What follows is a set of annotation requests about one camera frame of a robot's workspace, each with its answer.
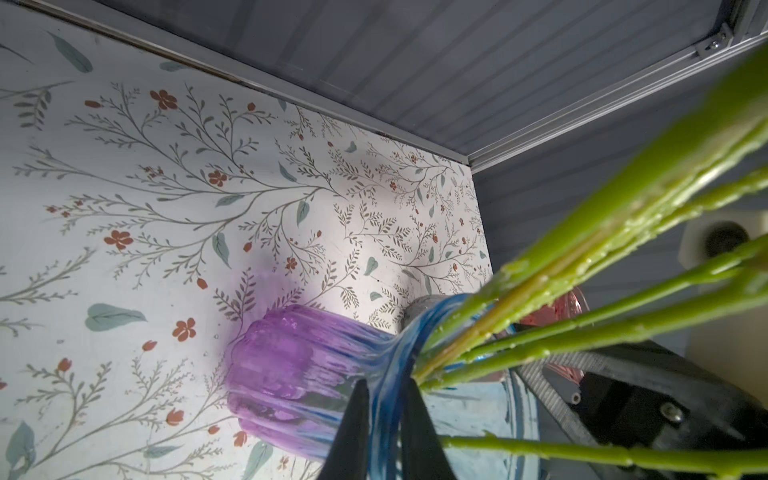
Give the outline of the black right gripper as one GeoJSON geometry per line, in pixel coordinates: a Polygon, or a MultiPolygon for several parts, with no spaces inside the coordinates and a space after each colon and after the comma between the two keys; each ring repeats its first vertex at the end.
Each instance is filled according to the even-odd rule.
{"type": "Polygon", "coordinates": [[[767,410],[752,395],[650,341],[538,360],[515,373],[573,443],[658,450],[767,445],[767,410]],[[575,405],[545,375],[584,373],[575,405]]]}

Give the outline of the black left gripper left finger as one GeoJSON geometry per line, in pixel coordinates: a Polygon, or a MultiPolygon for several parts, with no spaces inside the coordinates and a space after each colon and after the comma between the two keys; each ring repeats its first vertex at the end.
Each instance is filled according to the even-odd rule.
{"type": "Polygon", "coordinates": [[[353,388],[318,480],[365,480],[370,435],[370,393],[368,382],[358,380],[353,388]]]}

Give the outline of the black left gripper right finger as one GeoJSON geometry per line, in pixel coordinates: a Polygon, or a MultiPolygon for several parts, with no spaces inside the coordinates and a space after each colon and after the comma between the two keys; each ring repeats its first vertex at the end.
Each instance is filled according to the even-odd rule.
{"type": "Polygon", "coordinates": [[[405,480],[456,480],[416,382],[408,380],[401,420],[405,480]]]}

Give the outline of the blue purple glass vase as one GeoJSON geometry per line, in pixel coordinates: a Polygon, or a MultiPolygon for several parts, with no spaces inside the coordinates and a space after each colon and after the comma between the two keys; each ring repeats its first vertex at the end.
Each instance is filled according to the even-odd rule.
{"type": "MultiPolygon", "coordinates": [[[[429,295],[406,310],[397,335],[323,310],[294,305],[253,322],[231,351],[228,407],[241,428],[266,443],[323,461],[355,384],[370,391],[372,443],[384,454],[399,429],[397,384],[413,369],[428,334],[466,300],[429,295]]],[[[513,372],[422,396],[437,434],[536,440],[534,395],[513,372]]]]}

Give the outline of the green flower stem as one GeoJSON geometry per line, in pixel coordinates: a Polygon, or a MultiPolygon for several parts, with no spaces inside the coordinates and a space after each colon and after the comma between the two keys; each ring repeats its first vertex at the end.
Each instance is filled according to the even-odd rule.
{"type": "Polygon", "coordinates": [[[730,72],[690,114],[470,296],[413,372],[424,389],[696,326],[764,306],[767,241],[747,243],[609,306],[511,337],[501,331],[671,228],[767,185],[759,168],[717,179],[767,141],[767,52],[730,72]]]}

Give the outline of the pale pink rose stem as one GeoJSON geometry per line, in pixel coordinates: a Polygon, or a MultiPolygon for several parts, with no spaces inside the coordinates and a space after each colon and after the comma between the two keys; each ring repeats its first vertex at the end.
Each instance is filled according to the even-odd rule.
{"type": "Polygon", "coordinates": [[[756,450],[653,450],[621,446],[585,446],[508,439],[495,436],[441,436],[441,445],[449,449],[503,451],[514,455],[533,455],[617,467],[636,466],[676,473],[705,474],[713,479],[740,479],[745,475],[767,472],[767,451],[756,450]]]}

